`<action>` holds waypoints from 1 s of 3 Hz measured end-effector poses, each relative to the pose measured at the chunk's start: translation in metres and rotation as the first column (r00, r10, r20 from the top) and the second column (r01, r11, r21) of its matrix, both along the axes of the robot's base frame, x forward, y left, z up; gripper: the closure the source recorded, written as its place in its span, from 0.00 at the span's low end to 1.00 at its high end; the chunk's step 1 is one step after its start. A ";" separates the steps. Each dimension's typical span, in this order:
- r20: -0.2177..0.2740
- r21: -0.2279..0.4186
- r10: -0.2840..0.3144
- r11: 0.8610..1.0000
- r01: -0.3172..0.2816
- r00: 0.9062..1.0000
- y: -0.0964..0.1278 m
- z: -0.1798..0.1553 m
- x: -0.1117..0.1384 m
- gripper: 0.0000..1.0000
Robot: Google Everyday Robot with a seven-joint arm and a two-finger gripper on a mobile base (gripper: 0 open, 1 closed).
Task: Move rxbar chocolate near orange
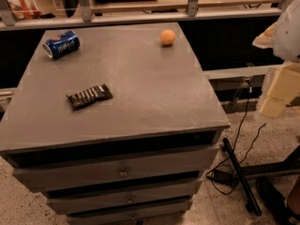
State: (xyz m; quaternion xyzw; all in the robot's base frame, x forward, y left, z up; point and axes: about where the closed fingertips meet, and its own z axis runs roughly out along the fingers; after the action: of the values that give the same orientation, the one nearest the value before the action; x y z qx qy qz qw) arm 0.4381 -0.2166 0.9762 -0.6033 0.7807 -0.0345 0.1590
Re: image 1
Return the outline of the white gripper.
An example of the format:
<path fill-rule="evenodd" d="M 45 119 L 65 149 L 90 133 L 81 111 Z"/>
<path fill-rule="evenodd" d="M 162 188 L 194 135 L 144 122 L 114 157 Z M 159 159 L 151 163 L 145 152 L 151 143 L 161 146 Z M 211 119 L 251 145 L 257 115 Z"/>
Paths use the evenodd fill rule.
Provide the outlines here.
<path fill-rule="evenodd" d="M 252 45 L 260 49 L 273 47 L 275 56 L 285 61 L 300 61 L 300 0 L 293 0 L 271 24 L 254 38 Z M 277 68 L 262 92 L 259 114 L 278 117 L 300 94 L 300 63 L 284 63 Z"/>

